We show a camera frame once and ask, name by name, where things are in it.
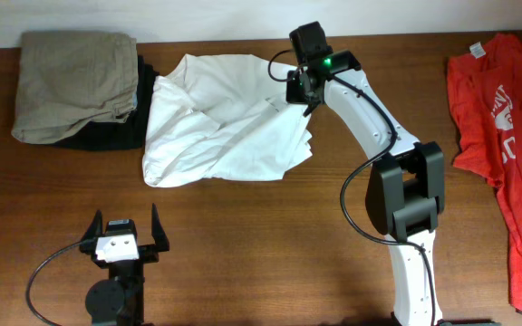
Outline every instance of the black cord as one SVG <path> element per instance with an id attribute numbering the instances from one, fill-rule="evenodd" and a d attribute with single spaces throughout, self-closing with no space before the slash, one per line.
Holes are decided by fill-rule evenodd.
<path id="1" fill-rule="evenodd" d="M 293 50 L 292 49 L 289 49 L 289 50 L 283 50 L 283 51 L 280 51 L 278 52 L 276 55 L 273 56 L 273 58 L 271 58 L 271 60 L 269 60 L 269 64 L 267 65 L 267 71 L 269 72 L 269 77 L 271 77 L 272 80 L 276 81 L 276 82 L 290 82 L 292 81 L 294 78 L 295 78 L 295 73 L 293 75 L 291 75 L 291 77 L 289 78 L 284 78 L 284 79 L 279 79 L 279 78 L 276 78 L 272 73 L 271 73 L 271 63 L 273 63 L 273 61 L 275 59 L 277 59 L 277 57 L 281 54 L 284 54 L 284 53 L 290 53 L 292 52 Z"/>
<path id="2" fill-rule="evenodd" d="M 435 303 L 435 299 L 434 299 L 434 297 L 435 297 L 435 295 L 434 295 L 434 285 L 432 283 L 432 270 L 430 269 L 430 262 L 428 260 L 428 256 L 426 255 L 426 249 L 424 249 L 424 247 L 422 247 L 422 246 L 420 246 L 418 244 L 414 244 L 414 243 L 411 243 L 411 242 L 399 243 L 397 241 L 390 241 L 390 240 L 380 239 L 380 238 L 377 238 L 377 237 L 375 237 L 373 235 L 369 235 L 368 233 L 363 231 L 357 224 L 355 224 L 355 222 L 353 221 L 352 217 L 350 216 L 350 213 L 348 213 L 347 207 L 345 206 L 345 190 L 350 185 L 350 182 L 352 182 L 352 180 L 358 174 L 360 174 L 360 172 L 362 172 L 365 168 L 369 167 L 373 162 L 377 161 L 378 159 L 380 159 L 381 157 L 386 155 L 388 152 L 390 152 L 390 150 L 392 149 L 394 144 L 396 144 L 396 139 L 398 138 L 398 133 L 396 132 L 396 129 L 394 128 L 392 122 L 390 121 L 390 118 L 388 118 L 388 116 L 382 110 L 382 108 L 380 108 L 378 103 L 376 103 L 370 96 L 368 96 L 368 94 L 366 94 L 364 91 L 362 91 L 362 90 L 360 90 L 358 88 L 353 87 L 350 83 L 348 83 L 346 81 L 343 81 L 343 80 L 341 80 L 338 77 L 335 77 L 335 75 L 330 75 L 329 77 L 331 79 L 333 79 L 334 81 L 341 83 L 343 86 L 349 88 L 350 90 L 355 91 L 358 94 L 358 96 L 364 97 L 378 111 L 378 113 L 380 113 L 380 115 L 382 116 L 384 121 L 386 121 L 386 124 L 388 125 L 388 128 L 390 128 L 390 131 L 391 131 L 390 144 L 383 151 L 381 151 L 380 153 L 375 155 L 373 158 L 370 158 L 367 161 L 365 161 L 365 163 L 361 164 L 343 182 L 342 191 L 340 192 L 340 205 L 342 206 L 343 215 L 345 216 L 345 219 L 348 221 L 348 223 L 350 223 L 350 225 L 353 227 L 353 229 L 358 234 L 360 234 L 361 236 L 365 237 L 366 239 L 368 239 L 370 241 L 373 241 L 373 242 L 375 242 L 377 244 L 382 244 L 382 245 L 409 245 L 411 247 L 414 247 L 416 250 L 418 250 L 420 252 L 420 255 L 422 256 L 422 260 L 424 261 L 424 265 L 426 267 L 426 272 L 428 274 L 429 283 L 430 283 L 430 299 L 432 300 L 432 303 L 431 303 L 431 305 L 432 305 L 432 316 L 431 316 L 431 319 L 430 319 L 430 326 L 434 326 L 434 319 L 436 318 L 436 303 Z"/>
<path id="3" fill-rule="evenodd" d="M 46 324 L 52 325 L 52 326 L 62 326 L 62 325 L 60 325 L 58 323 L 55 323 L 53 321 L 48 320 L 39 311 L 37 311 L 35 309 L 34 304 L 32 303 L 32 299 L 30 298 L 30 292 L 32 290 L 32 285 L 34 284 L 35 276 L 37 276 L 37 274 L 40 273 L 42 268 L 44 268 L 48 263 L 50 263 L 53 259 L 55 259 L 60 254 L 64 254 L 64 253 L 68 252 L 70 249 L 73 249 L 73 248 L 75 248 L 75 247 L 77 247 L 79 245 L 87 244 L 89 242 L 93 242 L 93 240 L 83 240 L 83 241 L 77 242 L 75 244 L 70 244 L 67 247 L 63 248 L 63 249 L 58 250 L 57 252 L 55 252 L 55 254 L 52 254 L 51 256 L 47 257 L 43 261 L 43 263 L 41 263 L 35 269 L 34 273 L 32 273 L 32 276 L 29 278 L 29 281 L 27 282 L 27 287 L 25 288 L 25 301 L 27 302 L 27 306 L 29 307 L 29 310 L 31 310 L 34 313 L 35 317 L 39 318 L 40 321 L 43 321 Z"/>

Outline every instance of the red cloth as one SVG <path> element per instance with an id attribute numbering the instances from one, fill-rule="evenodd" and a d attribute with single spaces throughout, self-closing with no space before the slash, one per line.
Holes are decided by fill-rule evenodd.
<path id="1" fill-rule="evenodd" d="M 522 311 L 522 44 L 498 34 L 484 50 L 478 59 L 449 61 L 450 114 L 462 149 L 454 166 L 497 190 L 509 231 L 510 301 Z"/>

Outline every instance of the white cloth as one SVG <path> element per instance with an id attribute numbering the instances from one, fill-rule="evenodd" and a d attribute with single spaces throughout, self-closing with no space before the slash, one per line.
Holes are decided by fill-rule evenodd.
<path id="1" fill-rule="evenodd" d="M 311 157 L 306 105 L 285 101 L 286 83 L 253 55 L 185 55 L 154 83 L 142 160 L 144 181 L 177 187 L 203 177 L 281 179 Z M 283 78 L 294 67 L 274 63 Z"/>

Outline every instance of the black cable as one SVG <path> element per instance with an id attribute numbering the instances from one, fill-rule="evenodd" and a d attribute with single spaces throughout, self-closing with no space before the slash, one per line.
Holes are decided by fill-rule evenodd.
<path id="1" fill-rule="evenodd" d="M 73 248 L 75 248 L 75 247 L 77 247 L 79 245 L 87 244 L 89 242 L 93 242 L 93 240 L 92 239 L 91 240 L 83 240 L 83 241 L 77 242 L 75 244 L 70 244 L 67 247 L 63 248 L 63 249 L 58 250 L 57 252 L 55 252 L 55 254 L 52 254 L 51 256 L 47 257 L 43 261 L 43 263 L 41 263 L 35 269 L 34 273 L 32 273 L 32 276 L 29 278 L 29 281 L 27 282 L 27 287 L 25 288 L 25 301 L 27 302 L 27 306 L 29 307 L 29 310 L 31 310 L 34 313 L 35 317 L 39 318 L 40 321 L 43 321 L 46 324 L 52 325 L 52 326 L 62 326 L 62 325 L 60 325 L 58 323 L 55 323 L 55 322 L 50 321 L 47 318 L 45 318 L 39 311 L 37 311 L 35 309 L 34 305 L 32 304 L 32 299 L 30 298 L 30 292 L 32 290 L 32 284 L 34 284 L 35 276 L 37 276 L 37 274 L 40 273 L 42 268 L 44 268 L 48 263 L 50 263 L 53 259 L 55 259 L 60 254 L 64 254 L 67 251 L 69 251 L 70 249 L 73 249 Z"/>
<path id="2" fill-rule="evenodd" d="M 397 241 L 390 241 L 390 240 L 380 239 L 380 238 L 377 238 L 377 237 L 375 237 L 373 235 L 370 235 L 370 234 L 366 233 L 357 224 L 355 224 L 355 222 L 353 221 L 352 217 L 350 216 L 350 213 L 348 213 L 347 207 L 345 206 L 345 190 L 350 185 L 350 182 L 352 182 L 352 180 L 358 174 L 360 174 L 360 172 L 362 172 L 365 168 L 369 167 L 373 162 L 377 161 L 378 159 L 380 159 L 381 157 L 386 155 L 388 152 L 390 152 L 390 150 L 392 149 L 394 144 L 396 144 L 396 139 L 398 138 L 398 133 L 396 132 L 396 129 L 394 128 L 394 125 L 390 121 L 390 118 L 388 118 L 388 116 L 382 110 L 382 108 L 380 108 L 378 103 L 376 103 L 370 96 L 368 96 L 368 94 L 366 94 L 364 91 L 362 91 L 362 90 L 360 90 L 360 89 L 358 89 L 356 87 L 353 87 L 350 83 L 348 83 L 346 81 L 343 81 L 343 80 L 341 80 L 338 77 L 335 77 L 335 75 L 330 75 L 329 77 L 331 79 L 333 79 L 334 81 L 341 83 L 343 86 L 349 88 L 350 90 L 355 91 L 358 94 L 358 96 L 364 97 L 378 111 L 378 113 L 380 113 L 380 115 L 382 116 L 382 118 L 384 119 L 384 121 L 388 125 L 388 128 L 390 128 L 390 131 L 391 131 L 390 144 L 383 151 L 381 151 L 380 153 L 375 155 L 373 158 L 370 158 L 367 161 L 365 161 L 365 163 L 361 164 L 343 182 L 342 191 L 340 192 L 340 205 L 342 206 L 343 215 L 345 216 L 345 219 L 348 221 L 348 223 L 350 223 L 350 225 L 353 227 L 353 229 L 358 234 L 360 234 L 361 236 L 365 237 L 366 239 L 368 239 L 370 241 L 373 241 L 373 242 L 375 242 L 377 244 L 382 244 L 382 245 L 409 245 L 409 246 L 414 247 L 416 250 L 418 250 L 420 252 L 420 255 L 422 256 L 422 260 L 424 261 L 424 266 L 426 267 L 426 272 L 428 274 L 429 283 L 430 283 L 430 285 L 429 285 L 429 287 L 430 287 L 430 299 L 432 300 L 432 303 L 431 303 L 431 305 L 432 305 L 432 316 L 430 318 L 430 326 L 434 326 L 434 319 L 436 318 L 436 303 L 435 303 L 435 298 L 434 298 L 435 297 L 434 285 L 432 283 L 432 270 L 430 269 L 430 262 L 428 260 L 428 256 L 426 255 L 426 249 L 424 249 L 424 247 L 422 247 L 422 246 L 420 246 L 418 244 L 414 244 L 414 243 L 411 243 L 411 242 L 400 243 L 400 242 L 397 242 Z"/>
<path id="3" fill-rule="evenodd" d="M 279 79 L 279 78 L 276 78 L 272 73 L 271 73 L 271 63 L 273 63 L 273 61 L 275 59 L 277 59 L 277 57 L 281 54 L 284 54 L 284 53 L 290 53 L 292 52 L 293 50 L 292 49 L 289 49 L 289 50 L 283 50 L 283 51 L 280 51 L 278 52 L 276 55 L 273 56 L 273 58 L 271 58 L 271 60 L 269 60 L 269 64 L 267 65 L 267 71 L 269 72 L 269 77 L 271 77 L 272 80 L 276 81 L 276 82 L 290 82 L 292 81 L 294 78 L 295 78 L 295 74 L 291 75 L 291 77 L 289 78 L 284 78 L 284 79 Z"/>

